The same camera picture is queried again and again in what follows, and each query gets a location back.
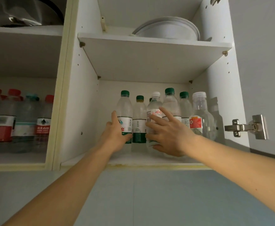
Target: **cabinet side panel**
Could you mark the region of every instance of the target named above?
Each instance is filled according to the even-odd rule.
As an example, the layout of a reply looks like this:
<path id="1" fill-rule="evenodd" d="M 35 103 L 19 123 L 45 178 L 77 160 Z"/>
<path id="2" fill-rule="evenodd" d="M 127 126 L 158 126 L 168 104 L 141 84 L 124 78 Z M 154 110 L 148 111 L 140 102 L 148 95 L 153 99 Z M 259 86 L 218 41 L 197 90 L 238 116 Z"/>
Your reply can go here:
<path id="1" fill-rule="evenodd" d="M 101 33 L 100 11 L 97 0 L 74 0 L 68 57 L 65 67 L 65 104 L 61 106 L 61 136 L 55 154 L 54 168 L 74 158 L 95 142 L 97 75 L 79 46 L 78 32 Z"/>
<path id="2" fill-rule="evenodd" d="M 229 0 L 247 121 L 265 117 L 268 140 L 250 147 L 275 155 L 275 0 Z"/>
<path id="3" fill-rule="evenodd" d="M 212 41 L 231 42 L 234 45 L 228 0 L 221 0 L 214 6 L 210 0 L 203 0 L 193 22 L 204 40 L 211 37 Z M 246 123 L 235 46 L 228 56 L 222 56 L 194 79 L 190 88 L 192 93 L 207 93 L 209 112 L 218 127 L 216 141 L 249 151 L 247 133 L 241 133 L 241 137 L 236 138 L 232 132 L 224 131 L 224 126 L 231 125 L 233 119 L 239 119 L 241 124 Z"/>

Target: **cabinet shelf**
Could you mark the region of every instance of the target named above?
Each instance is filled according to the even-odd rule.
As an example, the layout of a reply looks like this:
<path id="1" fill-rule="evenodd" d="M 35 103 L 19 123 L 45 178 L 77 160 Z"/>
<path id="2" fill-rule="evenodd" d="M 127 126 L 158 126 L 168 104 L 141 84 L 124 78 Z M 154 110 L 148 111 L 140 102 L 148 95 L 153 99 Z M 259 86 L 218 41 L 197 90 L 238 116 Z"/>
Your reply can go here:
<path id="1" fill-rule="evenodd" d="M 79 33 L 103 80 L 188 83 L 222 57 L 231 43 Z"/>
<path id="2" fill-rule="evenodd" d="M 0 153 L 0 171 L 44 170 L 46 153 Z"/>
<path id="3" fill-rule="evenodd" d="M 85 154 L 79 155 L 73 159 L 61 163 L 61 168 L 68 168 L 79 162 Z M 120 155 L 112 157 L 109 160 L 108 168 L 156 168 L 156 169 L 174 169 L 174 170 L 210 170 L 198 161 L 188 158 L 167 158 L 153 156 L 148 153 L 131 153 L 127 155 Z"/>
<path id="4" fill-rule="evenodd" d="M 0 27 L 0 76 L 56 78 L 63 26 Z"/>

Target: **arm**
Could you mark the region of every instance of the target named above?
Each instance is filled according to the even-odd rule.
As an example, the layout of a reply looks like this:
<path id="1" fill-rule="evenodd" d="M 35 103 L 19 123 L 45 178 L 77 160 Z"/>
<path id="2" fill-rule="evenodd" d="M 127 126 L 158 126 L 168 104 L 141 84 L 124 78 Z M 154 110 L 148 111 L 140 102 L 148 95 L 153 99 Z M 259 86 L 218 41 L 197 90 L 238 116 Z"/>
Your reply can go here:
<path id="1" fill-rule="evenodd" d="M 147 138 L 161 143 L 155 145 L 155 149 L 173 156 L 188 155 L 202 162 L 235 182 L 275 212 L 275 159 L 242 152 L 198 136 L 173 118 L 166 109 L 160 109 L 169 122 L 152 116 L 151 119 L 159 125 L 146 123 L 158 133 L 146 135 Z"/>
<path id="2" fill-rule="evenodd" d="M 90 153 L 26 204 L 4 226 L 73 225 L 110 156 L 131 137 L 131 134 L 122 136 L 114 111 L 112 122 L 107 122 L 98 144 Z"/>

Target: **light blue wall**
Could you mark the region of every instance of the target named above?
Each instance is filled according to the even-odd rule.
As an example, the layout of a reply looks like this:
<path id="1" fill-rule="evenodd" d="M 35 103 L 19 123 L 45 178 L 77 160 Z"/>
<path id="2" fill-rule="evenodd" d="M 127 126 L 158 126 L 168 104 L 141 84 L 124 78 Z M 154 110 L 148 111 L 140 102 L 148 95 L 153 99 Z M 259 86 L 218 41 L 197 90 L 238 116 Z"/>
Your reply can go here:
<path id="1" fill-rule="evenodd" d="M 61 172 L 0 172 L 0 224 Z M 214 171 L 105 171 L 76 226 L 271 226 L 275 213 Z"/>

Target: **white bottle label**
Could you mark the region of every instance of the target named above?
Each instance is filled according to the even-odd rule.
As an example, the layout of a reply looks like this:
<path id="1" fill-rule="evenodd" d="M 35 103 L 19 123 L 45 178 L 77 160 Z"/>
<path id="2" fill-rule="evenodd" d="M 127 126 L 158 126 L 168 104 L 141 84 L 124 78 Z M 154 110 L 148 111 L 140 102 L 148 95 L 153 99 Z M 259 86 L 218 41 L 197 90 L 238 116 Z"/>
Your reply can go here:
<path id="1" fill-rule="evenodd" d="M 14 136 L 34 136 L 36 123 L 16 122 Z"/>
<path id="2" fill-rule="evenodd" d="M 146 133 L 146 120 L 143 120 L 143 119 L 132 120 L 132 132 Z"/>
<path id="3" fill-rule="evenodd" d="M 155 122 L 154 120 L 150 119 L 150 115 L 162 117 L 162 111 L 160 109 L 151 109 L 147 111 L 147 122 Z"/>
<path id="4" fill-rule="evenodd" d="M 190 128 L 190 118 L 182 118 L 181 122 L 187 126 L 188 128 Z"/>
<path id="5" fill-rule="evenodd" d="M 179 120 L 181 122 L 181 117 L 179 116 L 173 116 L 174 118 L 176 118 L 177 120 Z M 163 114 L 163 117 L 162 117 L 164 120 L 166 121 L 169 121 L 169 119 L 165 116 L 165 114 Z"/>
<path id="6" fill-rule="evenodd" d="M 200 131 L 202 133 L 202 118 L 200 116 L 190 117 L 190 129 L 192 131 Z"/>
<path id="7" fill-rule="evenodd" d="M 132 133 L 132 118 L 118 117 L 122 132 Z"/>
<path id="8" fill-rule="evenodd" d="M 0 116 L 0 126 L 14 126 L 14 122 L 16 121 L 15 116 Z"/>

